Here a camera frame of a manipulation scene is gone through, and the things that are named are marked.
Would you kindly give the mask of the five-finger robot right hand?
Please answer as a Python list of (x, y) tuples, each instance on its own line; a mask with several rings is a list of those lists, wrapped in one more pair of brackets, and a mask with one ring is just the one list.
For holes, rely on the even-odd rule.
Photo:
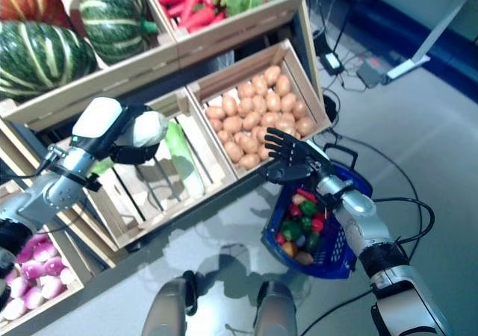
[(277, 128), (267, 128), (265, 147), (273, 161), (258, 174), (274, 184), (287, 184), (314, 176), (318, 181), (335, 175), (331, 162), (308, 143)]

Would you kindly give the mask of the five-finger robot left hand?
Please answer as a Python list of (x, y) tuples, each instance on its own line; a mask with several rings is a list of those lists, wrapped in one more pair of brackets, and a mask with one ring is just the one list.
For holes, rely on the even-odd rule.
[(138, 165), (155, 156), (168, 129), (166, 117), (146, 105), (94, 98), (72, 128), (69, 151), (94, 161)]

